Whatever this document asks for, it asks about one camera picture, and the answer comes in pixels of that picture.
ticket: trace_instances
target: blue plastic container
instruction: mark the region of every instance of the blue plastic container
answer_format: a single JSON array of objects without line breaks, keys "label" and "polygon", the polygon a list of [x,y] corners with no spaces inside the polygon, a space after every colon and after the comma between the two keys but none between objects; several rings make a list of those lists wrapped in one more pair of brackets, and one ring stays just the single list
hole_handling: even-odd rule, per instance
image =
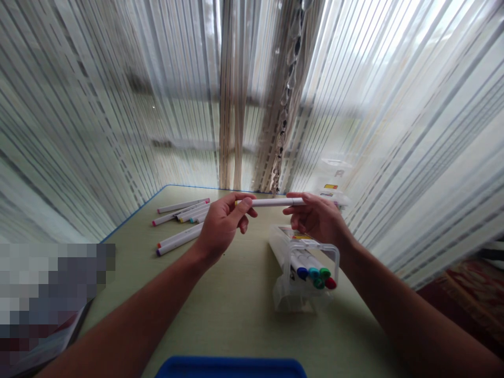
[{"label": "blue plastic container", "polygon": [[224,357],[170,357],[155,378],[306,378],[301,364],[293,359]]}]

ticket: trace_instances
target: green table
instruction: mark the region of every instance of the green table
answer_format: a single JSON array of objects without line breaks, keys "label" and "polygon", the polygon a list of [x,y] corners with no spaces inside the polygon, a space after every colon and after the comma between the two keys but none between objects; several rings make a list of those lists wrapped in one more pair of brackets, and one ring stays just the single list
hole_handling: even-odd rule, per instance
[{"label": "green table", "polygon": [[[215,201],[227,193],[167,186],[124,223],[106,241],[117,248],[115,280],[95,298],[80,336],[192,245],[155,255],[160,240],[191,227],[174,221],[153,227],[158,207],[205,197]],[[405,376],[392,345],[341,271],[335,299],[324,312],[274,311],[271,292],[281,269],[268,244],[268,227],[289,224],[289,217],[279,207],[257,212],[247,234],[238,231],[222,259],[196,285],[143,377],[155,376],[172,355],[294,358],[308,377]]]}]

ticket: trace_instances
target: blue marker cap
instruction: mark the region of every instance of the blue marker cap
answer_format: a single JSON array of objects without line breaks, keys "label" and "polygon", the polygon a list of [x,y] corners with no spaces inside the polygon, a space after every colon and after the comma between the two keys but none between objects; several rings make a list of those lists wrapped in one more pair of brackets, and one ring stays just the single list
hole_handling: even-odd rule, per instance
[{"label": "blue marker cap", "polygon": [[306,268],[298,268],[296,273],[298,274],[299,278],[306,281],[306,278],[308,277],[308,271],[306,270]]},{"label": "blue marker cap", "polygon": [[308,270],[309,274],[310,274],[310,277],[313,278],[313,279],[317,279],[320,277],[320,272],[318,269],[315,269],[315,268],[310,268]]}]

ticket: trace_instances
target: white curtain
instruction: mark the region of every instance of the white curtain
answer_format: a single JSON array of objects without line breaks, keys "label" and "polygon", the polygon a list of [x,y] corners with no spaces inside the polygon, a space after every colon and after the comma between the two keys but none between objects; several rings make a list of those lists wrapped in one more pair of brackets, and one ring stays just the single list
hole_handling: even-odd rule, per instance
[{"label": "white curtain", "polygon": [[99,242],[166,184],[311,190],[322,159],[412,286],[502,233],[500,2],[310,3],[1,0],[0,239]]}]

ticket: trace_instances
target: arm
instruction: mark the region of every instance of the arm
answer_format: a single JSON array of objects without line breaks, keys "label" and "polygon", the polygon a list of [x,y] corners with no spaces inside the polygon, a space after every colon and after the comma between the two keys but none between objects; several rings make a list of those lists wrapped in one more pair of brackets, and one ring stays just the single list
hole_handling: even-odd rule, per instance
[{"label": "arm", "polygon": [[438,312],[360,245],[338,208],[308,193],[307,206],[285,209],[291,224],[340,250],[340,267],[355,286],[396,349],[417,376],[497,377],[504,363]]},{"label": "arm", "polygon": [[[231,193],[210,206],[196,243],[86,335],[38,377],[137,377],[200,277],[216,263],[240,228],[244,234],[251,194]],[[235,200],[243,200],[234,206]]]}]

